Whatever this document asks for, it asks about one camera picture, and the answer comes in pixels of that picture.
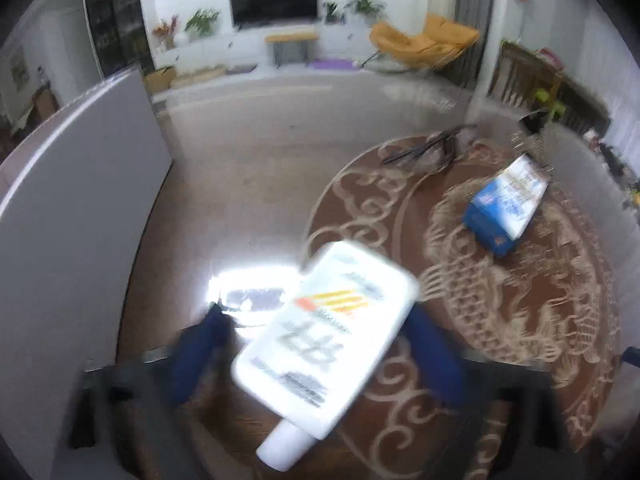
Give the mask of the white sunscreen tube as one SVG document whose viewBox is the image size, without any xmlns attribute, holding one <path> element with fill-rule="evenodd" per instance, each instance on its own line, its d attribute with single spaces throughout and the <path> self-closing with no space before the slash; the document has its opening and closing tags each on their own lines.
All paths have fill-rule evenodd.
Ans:
<svg viewBox="0 0 640 480">
<path fill-rule="evenodd" d="M 363 244 L 323 245 L 266 328 L 235 357 L 235 385 L 280 418 L 256 450 L 290 470 L 359 396 L 416 303 L 418 280 Z"/>
</svg>

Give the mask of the blue white toothpaste box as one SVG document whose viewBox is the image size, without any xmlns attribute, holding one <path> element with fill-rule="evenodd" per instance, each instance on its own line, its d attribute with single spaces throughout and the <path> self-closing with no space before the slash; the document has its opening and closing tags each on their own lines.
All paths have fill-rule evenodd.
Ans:
<svg viewBox="0 0 640 480">
<path fill-rule="evenodd" d="M 495 257 L 505 257 L 532 221 L 549 181 L 529 154 L 518 156 L 472 197 L 464 225 Z"/>
</svg>

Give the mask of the wooden dining chair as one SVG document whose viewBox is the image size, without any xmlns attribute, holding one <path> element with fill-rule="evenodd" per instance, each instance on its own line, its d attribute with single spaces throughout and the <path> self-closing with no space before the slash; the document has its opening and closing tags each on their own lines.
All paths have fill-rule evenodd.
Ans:
<svg viewBox="0 0 640 480">
<path fill-rule="evenodd" d="M 538 53 L 503 40 L 489 95 L 523 110 L 545 108 L 558 122 L 566 112 L 559 98 L 563 79 L 563 71 Z"/>
</svg>

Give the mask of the yellow lounge chair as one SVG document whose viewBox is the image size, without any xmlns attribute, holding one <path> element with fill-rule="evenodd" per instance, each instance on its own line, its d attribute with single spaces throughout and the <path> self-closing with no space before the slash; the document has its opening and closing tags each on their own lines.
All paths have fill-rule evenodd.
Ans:
<svg viewBox="0 0 640 480">
<path fill-rule="evenodd" d="M 387 54 L 409 68 L 441 68 L 476 44 L 480 32 L 440 15 L 427 13 L 422 32 L 408 36 L 387 22 L 370 30 L 370 41 L 378 53 Z"/>
</svg>

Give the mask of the red flower vase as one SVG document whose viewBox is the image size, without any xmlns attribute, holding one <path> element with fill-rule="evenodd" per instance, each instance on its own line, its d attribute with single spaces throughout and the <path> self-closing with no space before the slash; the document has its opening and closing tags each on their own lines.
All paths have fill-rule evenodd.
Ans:
<svg viewBox="0 0 640 480">
<path fill-rule="evenodd" d="M 152 29 L 153 36 L 160 42 L 166 51 L 175 47 L 175 33 L 178 26 L 178 16 L 173 15 L 170 20 L 160 20 Z"/>
</svg>

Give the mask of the potted green plant left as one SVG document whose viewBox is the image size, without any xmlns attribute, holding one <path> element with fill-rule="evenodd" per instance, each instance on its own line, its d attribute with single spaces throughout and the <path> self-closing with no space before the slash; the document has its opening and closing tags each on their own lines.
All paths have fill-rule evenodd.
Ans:
<svg viewBox="0 0 640 480">
<path fill-rule="evenodd" d="M 213 36 L 219 15 L 216 9 L 198 9 L 186 22 L 184 31 L 198 38 Z"/>
</svg>

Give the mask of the potted green plant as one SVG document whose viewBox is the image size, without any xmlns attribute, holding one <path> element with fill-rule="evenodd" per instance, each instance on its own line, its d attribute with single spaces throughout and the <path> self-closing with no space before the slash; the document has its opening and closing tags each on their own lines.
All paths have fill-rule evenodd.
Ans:
<svg viewBox="0 0 640 480">
<path fill-rule="evenodd" d="M 198 9 L 186 22 L 184 31 L 198 38 L 213 36 L 219 15 L 216 9 Z"/>
<path fill-rule="evenodd" d="M 386 4 L 380 0 L 347 0 L 345 9 L 352 15 L 358 15 L 368 27 L 386 17 Z"/>
</svg>

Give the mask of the dark glass display cabinet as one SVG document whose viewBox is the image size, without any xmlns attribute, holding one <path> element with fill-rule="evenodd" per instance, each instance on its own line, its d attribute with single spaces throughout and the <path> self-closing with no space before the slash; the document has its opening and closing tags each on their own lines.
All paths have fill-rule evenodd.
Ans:
<svg viewBox="0 0 640 480">
<path fill-rule="evenodd" d="M 104 77 L 137 65 L 154 70 L 141 0 L 84 0 L 99 69 Z"/>
</svg>

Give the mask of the white tv cabinet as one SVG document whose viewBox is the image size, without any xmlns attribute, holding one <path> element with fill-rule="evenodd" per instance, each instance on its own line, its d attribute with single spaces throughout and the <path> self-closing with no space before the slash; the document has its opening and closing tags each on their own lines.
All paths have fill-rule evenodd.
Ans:
<svg viewBox="0 0 640 480">
<path fill-rule="evenodd" d="M 370 30 L 364 25 L 295 25 L 258 27 L 235 30 L 228 34 L 194 39 L 171 50 L 156 49 L 153 61 L 156 68 L 175 66 L 180 74 L 222 64 L 258 64 L 273 66 L 271 36 L 310 35 L 318 38 L 309 46 L 311 61 L 325 58 L 364 60 L 375 48 L 369 39 Z"/>
</svg>

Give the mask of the grey white curtain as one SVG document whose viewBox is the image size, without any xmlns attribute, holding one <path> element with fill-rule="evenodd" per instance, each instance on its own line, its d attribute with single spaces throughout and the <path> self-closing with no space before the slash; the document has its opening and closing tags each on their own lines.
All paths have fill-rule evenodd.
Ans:
<svg viewBox="0 0 640 480">
<path fill-rule="evenodd" d="M 486 50 L 494 0 L 430 0 L 428 10 L 478 31 L 477 42 L 444 69 L 446 77 L 459 87 L 473 89 L 480 76 Z"/>
</svg>

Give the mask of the small potted plant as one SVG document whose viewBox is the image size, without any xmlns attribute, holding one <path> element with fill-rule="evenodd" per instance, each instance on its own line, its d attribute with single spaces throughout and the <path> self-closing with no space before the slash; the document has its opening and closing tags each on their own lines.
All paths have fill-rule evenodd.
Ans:
<svg viewBox="0 0 640 480">
<path fill-rule="evenodd" d="M 326 24 L 336 24 L 340 21 L 338 4 L 335 1 L 325 1 L 322 3 L 322 9 L 324 11 L 324 22 Z"/>
</svg>

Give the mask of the potted green plant right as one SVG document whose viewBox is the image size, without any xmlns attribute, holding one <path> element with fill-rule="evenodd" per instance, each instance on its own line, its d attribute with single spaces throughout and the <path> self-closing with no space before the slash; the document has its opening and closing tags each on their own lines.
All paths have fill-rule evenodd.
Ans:
<svg viewBox="0 0 640 480">
<path fill-rule="evenodd" d="M 347 0 L 345 9 L 352 15 L 358 15 L 368 27 L 386 17 L 386 4 L 380 0 Z"/>
</svg>

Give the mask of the black television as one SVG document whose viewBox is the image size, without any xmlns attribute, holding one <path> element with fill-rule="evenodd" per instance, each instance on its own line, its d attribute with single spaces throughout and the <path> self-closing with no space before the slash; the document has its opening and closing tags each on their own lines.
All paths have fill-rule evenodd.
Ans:
<svg viewBox="0 0 640 480">
<path fill-rule="evenodd" d="M 230 6 L 237 28 L 318 18 L 318 0 L 230 0 Z"/>
</svg>

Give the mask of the grey storage bin wall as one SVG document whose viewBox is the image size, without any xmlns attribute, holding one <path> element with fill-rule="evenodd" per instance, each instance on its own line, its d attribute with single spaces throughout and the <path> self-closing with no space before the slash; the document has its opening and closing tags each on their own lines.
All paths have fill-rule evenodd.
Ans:
<svg viewBox="0 0 640 480">
<path fill-rule="evenodd" d="M 50 477 L 81 374 L 114 362 L 171 163 L 138 70 L 73 100 L 2 162 L 1 435 L 29 477 Z"/>
</svg>

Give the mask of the black frame eyeglasses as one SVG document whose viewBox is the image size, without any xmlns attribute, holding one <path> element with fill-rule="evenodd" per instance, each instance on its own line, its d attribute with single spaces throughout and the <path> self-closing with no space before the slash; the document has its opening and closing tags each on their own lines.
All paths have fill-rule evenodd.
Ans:
<svg viewBox="0 0 640 480">
<path fill-rule="evenodd" d="M 475 130 L 477 124 L 462 124 L 436 133 L 430 140 L 416 145 L 413 148 L 396 152 L 382 160 L 383 166 L 405 165 L 409 162 L 413 165 L 427 154 L 435 153 L 438 156 L 439 169 L 448 168 L 459 153 L 458 135 L 464 130 Z"/>
</svg>

